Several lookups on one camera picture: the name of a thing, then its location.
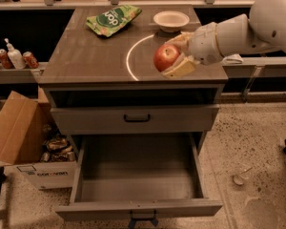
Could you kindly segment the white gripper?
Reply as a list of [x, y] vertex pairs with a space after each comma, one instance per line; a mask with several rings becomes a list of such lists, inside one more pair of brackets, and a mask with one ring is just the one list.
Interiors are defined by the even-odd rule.
[[199, 27], [194, 33], [182, 32], [168, 40], [167, 44], [174, 45], [182, 52], [189, 49], [191, 55], [182, 53], [162, 74], [168, 78], [178, 78], [192, 73], [199, 63], [211, 65], [220, 62], [224, 56], [217, 43], [216, 27], [217, 24], [212, 22]]

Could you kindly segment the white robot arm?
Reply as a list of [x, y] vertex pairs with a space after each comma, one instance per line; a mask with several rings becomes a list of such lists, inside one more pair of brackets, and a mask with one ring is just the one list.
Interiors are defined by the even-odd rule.
[[162, 72], [168, 78], [188, 75], [199, 64], [212, 65], [234, 54], [286, 53], [286, 0], [255, 0], [248, 14], [184, 32], [169, 43], [181, 55]]

